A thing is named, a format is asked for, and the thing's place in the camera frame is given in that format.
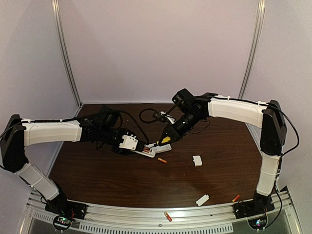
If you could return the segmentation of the yellow handled screwdriver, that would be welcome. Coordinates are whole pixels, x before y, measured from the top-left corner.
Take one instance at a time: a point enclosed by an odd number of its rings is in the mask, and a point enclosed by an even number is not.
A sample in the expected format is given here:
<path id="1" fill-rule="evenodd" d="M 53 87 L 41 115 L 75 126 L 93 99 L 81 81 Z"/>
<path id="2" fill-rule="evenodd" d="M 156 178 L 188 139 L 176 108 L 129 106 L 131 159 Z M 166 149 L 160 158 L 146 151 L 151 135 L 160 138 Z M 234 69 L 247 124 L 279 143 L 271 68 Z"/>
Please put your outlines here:
<path id="1" fill-rule="evenodd" d="M 165 138 L 161 139 L 160 141 L 157 141 L 153 146 L 164 146 L 166 144 L 169 144 L 171 141 L 171 138 L 169 136 L 166 136 Z"/>

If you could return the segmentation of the small white remote control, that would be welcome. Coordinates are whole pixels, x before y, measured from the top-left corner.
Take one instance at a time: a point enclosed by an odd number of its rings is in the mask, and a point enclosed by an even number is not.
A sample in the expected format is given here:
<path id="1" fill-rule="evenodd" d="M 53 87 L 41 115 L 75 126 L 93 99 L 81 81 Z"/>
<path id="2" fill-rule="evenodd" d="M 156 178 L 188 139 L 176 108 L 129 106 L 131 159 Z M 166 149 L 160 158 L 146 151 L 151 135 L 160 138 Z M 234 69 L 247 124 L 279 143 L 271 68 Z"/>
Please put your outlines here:
<path id="1" fill-rule="evenodd" d="M 157 147 L 154 146 L 154 144 L 149 144 L 149 145 L 145 145 L 143 147 L 143 151 L 142 152 L 135 151 L 135 150 L 132 150 L 132 152 L 134 152 L 136 154 L 139 154 L 139 155 L 143 155 L 143 156 L 147 156 L 147 157 L 150 157 L 150 158 L 154 158 L 156 156 Z"/>

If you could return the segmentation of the large white remote control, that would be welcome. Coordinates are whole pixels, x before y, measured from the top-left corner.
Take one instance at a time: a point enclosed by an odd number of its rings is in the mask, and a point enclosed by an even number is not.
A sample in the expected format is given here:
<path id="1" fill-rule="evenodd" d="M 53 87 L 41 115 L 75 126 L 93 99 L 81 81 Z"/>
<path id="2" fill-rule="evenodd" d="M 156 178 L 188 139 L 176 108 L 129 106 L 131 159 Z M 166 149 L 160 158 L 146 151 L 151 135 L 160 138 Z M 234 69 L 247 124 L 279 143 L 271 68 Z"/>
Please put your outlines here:
<path id="1" fill-rule="evenodd" d="M 163 145 L 163 146 L 157 146 L 156 147 L 156 154 L 168 152 L 168 151 L 171 151 L 171 150 L 172 150 L 172 147 L 171 147 L 170 144 L 166 144 L 166 145 Z"/>

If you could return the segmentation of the small white battery cover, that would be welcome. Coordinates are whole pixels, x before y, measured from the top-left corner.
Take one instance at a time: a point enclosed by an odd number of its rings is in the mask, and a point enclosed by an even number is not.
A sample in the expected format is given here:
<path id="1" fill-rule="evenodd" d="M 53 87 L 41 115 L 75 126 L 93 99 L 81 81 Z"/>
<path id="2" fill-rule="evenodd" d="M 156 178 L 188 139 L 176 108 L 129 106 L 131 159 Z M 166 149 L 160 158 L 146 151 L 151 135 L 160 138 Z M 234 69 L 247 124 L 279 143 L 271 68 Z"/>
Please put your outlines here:
<path id="1" fill-rule="evenodd" d="M 203 195 L 201 198 L 199 198 L 196 201 L 197 206 L 202 206 L 204 203 L 206 203 L 210 199 L 210 196 L 208 194 Z"/>

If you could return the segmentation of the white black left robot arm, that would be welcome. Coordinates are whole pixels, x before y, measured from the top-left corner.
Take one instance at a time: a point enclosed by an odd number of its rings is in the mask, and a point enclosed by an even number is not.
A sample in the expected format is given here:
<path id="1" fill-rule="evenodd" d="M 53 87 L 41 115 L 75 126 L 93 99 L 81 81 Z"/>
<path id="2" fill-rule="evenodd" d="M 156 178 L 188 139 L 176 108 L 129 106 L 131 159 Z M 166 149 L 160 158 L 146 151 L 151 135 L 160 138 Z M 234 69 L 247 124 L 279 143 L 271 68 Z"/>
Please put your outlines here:
<path id="1" fill-rule="evenodd" d="M 96 142 L 122 151 L 143 152 L 148 139 L 142 141 L 134 132 L 116 127 L 122 122 L 121 110 L 102 106 L 99 112 L 84 117 L 32 120 L 12 115 L 0 136 L 1 168 L 16 173 L 50 202 L 65 203 L 61 188 L 49 179 L 25 155 L 25 147 L 50 142 Z"/>

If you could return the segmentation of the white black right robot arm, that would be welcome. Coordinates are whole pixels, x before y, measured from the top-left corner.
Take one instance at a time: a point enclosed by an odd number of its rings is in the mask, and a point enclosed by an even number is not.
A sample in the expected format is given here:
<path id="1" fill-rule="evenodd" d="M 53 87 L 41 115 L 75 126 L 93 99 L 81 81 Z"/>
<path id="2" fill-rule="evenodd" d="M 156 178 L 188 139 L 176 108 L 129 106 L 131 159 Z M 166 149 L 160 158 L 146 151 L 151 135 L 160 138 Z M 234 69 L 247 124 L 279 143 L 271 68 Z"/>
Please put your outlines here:
<path id="1" fill-rule="evenodd" d="M 212 125 L 206 134 L 192 133 L 179 145 L 178 154 L 200 153 L 201 169 L 187 169 L 181 163 L 181 176 L 170 185 L 175 202 L 192 206 L 194 199 L 207 192 L 213 202 L 226 203 L 236 194 L 266 204 L 278 177 L 287 127 L 276 100 L 254 103 L 226 98 L 215 93 L 193 96 L 182 89 L 173 97 L 183 115 L 168 124 L 159 143 L 180 142 L 204 120 Z"/>

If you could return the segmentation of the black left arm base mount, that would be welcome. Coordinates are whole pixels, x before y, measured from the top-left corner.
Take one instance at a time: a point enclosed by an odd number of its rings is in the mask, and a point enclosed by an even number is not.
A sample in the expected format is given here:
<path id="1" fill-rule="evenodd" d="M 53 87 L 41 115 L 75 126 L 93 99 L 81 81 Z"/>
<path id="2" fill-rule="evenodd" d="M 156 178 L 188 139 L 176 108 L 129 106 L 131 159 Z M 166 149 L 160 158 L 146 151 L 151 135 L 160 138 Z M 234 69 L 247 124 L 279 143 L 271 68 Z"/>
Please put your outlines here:
<path id="1" fill-rule="evenodd" d="M 47 200 L 45 210 L 54 214 L 62 215 L 73 219 L 84 219 L 87 205 L 84 203 L 69 201 L 62 197 Z"/>

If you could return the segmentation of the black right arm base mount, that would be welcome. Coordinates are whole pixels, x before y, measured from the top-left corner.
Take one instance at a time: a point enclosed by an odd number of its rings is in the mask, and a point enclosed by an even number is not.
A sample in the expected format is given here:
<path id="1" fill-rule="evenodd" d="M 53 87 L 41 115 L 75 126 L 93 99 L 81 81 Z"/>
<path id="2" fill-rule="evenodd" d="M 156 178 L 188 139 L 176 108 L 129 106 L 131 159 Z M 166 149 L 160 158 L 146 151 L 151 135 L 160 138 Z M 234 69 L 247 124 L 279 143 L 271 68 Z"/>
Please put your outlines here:
<path id="1" fill-rule="evenodd" d="M 271 196 L 263 196 L 258 193 L 254 194 L 252 200 L 240 201 L 233 205 L 234 215 L 236 219 L 265 214 L 273 211 L 275 206 Z"/>

